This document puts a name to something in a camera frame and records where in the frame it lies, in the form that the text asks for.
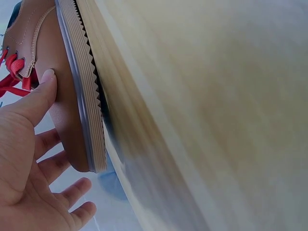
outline finger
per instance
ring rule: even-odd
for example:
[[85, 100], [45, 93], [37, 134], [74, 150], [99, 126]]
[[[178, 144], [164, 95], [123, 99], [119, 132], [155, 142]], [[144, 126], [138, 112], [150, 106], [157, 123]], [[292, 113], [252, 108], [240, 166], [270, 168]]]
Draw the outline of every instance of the finger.
[[40, 159], [46, 152], [58, 143], [60, 143], [60, 137], [55, 128], [36, 135], [34, 159]]
[[44, 174], [48, 184], [53, 183], [69, 166], [70, 163], [67, 160], [65, 151], [38, 163], [38, 167]]
[[65, 189], [62, 193], [55, 193], [56, 198], [69, 210], [92, 186], [88, 178], [81, 178]]
[[96, 206], [93, 202], [86, 202], [75, 211], [71, 212], [71, 216], [74, 219], [75, 227], [80, 230], [88, 221], [95, 215]]
[[5, 110], [28, 119], [35, 127], [54, 103], [57, 93], [57, 80], [53, 70], [47, 70], [40, 85], [19, 101], [7, 105]]

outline red shoelace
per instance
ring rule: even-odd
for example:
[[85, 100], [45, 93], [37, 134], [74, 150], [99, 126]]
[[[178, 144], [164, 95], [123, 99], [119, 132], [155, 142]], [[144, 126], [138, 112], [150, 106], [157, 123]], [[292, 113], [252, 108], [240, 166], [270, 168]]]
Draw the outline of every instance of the red shoelace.
[[[0, 66], [3, 60], [6, 58], [8, 52], [8, 49], [3, 50], [2, 56], [0, 58]], [[0, 81], [0, 97], [2, 97], [7, 91], [19, 96], [28, 95], [31, 91], [31, 82], [38, 81], [36, 72], [32, 71], [29, 78], [22, 78], [22, 90], [15, 88], [14, 86], [20, 82], [16, 75], [21, 69], [24, 68], [25, 60], [17, 59], [17, 54], [12, 54], [6, 59], [5, 65], [10, 73], [7, 77]]]

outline fingernail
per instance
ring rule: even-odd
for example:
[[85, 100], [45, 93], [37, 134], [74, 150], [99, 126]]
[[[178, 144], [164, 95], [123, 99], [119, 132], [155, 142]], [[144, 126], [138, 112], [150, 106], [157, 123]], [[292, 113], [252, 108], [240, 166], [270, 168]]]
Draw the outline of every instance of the fingernail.
[[44, 72], [42, 79], [40, 80], [40, 83], [47, 82], [48, 80], [51, 80], [54, 77], [54, 70], [48, 69]]

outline wooden surface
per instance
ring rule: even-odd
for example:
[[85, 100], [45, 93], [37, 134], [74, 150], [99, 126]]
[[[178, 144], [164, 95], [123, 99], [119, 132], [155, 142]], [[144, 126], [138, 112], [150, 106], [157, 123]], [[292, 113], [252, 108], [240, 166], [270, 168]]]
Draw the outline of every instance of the wooden surface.
[[307, 230], [305, 1], [77, 2], [145, 231]]

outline shoe sole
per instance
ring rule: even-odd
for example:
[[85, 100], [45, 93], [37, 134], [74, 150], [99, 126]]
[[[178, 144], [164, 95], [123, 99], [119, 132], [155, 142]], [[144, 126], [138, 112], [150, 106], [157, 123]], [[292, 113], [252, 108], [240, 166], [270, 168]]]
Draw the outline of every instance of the shoe sole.
[[74, 0], [56, 0], [58, 21], [74, 78], [89, 170], [106, 169], [99, 81], [91, 47]]

